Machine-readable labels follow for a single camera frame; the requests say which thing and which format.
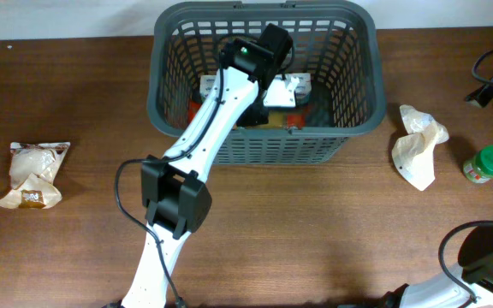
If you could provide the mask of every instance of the jar with green lid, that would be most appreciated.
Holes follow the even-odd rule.
[[[493,145],[486,146],[463,164],[463,174],[473,183],[493,179]]]

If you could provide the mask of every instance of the plastic basket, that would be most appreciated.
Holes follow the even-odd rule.
[[[228,33],[259,36],[270,23],[294,40],[289,72],[312,75],[306,126],[233,130],[214,163],[321,163],[349,137],[377,127],[386,103],[376,29],[364,9],[345,1],[179,3],[165,10],[151,54],[147,109],[153,125],[180,136],[193,89],[202,75],[216,74],[214,42]]]

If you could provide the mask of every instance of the white wall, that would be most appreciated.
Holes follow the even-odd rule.
[[[493,26],[493,0],[353,0],[378,28]],[[0,39],[152,35],[181,0],[0,0]],[[244,3],[282,2],[248,0]]]

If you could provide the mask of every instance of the wooden table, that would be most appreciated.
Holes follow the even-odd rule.
[[[451,228],[493,219],[493,181],[474,185],[459,167],[493,144],[493,108],[462,101],[479,86],[470,69],[493,48],[493,28],[386,30],[378,40],[389,106],[374,132],[350,139],[323,165],[212,169],[211,213],[173,275],[190,305],[378,298],[438,274],[437,248]],[[173,143],[146,114],[151,42],[0,41],[0,198],[11,141],[72,143],[55,182],[60,204],[0,208],[0,307],[101,307],[128,291],[145,234],[116,208],[116,168]],[[481,73],[493,74],[493,57]],[[389,156],[406,134],[401,104],[450,132],[424,192]],[[144,215],[138,167],[123,175],[122,198]],[[448,262],[462,237],[450,243]]]

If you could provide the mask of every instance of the robotic arm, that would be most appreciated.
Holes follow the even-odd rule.
[[[273,25],[266,27],[257,43],[236,39],[226,44],[219,55],[216,82],[184,134],[164,153],[163,159],[149,156],[143,162],[146,230],[154,233],[159,242],[149,234],[146,236],[136,276],[121,302],[122,307],[165,306],[169,285],[166,277],[172,274],[186,239],[197,231],[211,207],[212,199],[205,183],[212,162],[243,112],[252,104],[261,104],[262,100],[257,98],[268,93],[271,94],[268,97],[279,97],[280,93],[272,89],[283,87],[271,87],[271,84],[291,47],[288,32]],[[469,305],[471,308],[493,305],[493,246],[488,248],[493,238],[484,237],[493,234],[493,230],[481,231],[481,228],[472,232],[478,237],[470,235],[464,243],[459,265],[449,272],[443,266],[445,273],[429,281],[404,285],[387,293],[378,308],[455,308],[470,303],[473,296],[478,300],[477,304]],[[159,260],[164,261],[166,268]],[[465,284],[465,288],[451,280],[451,276]],[[179,308],[185,306],[181,299],[176,300]]]

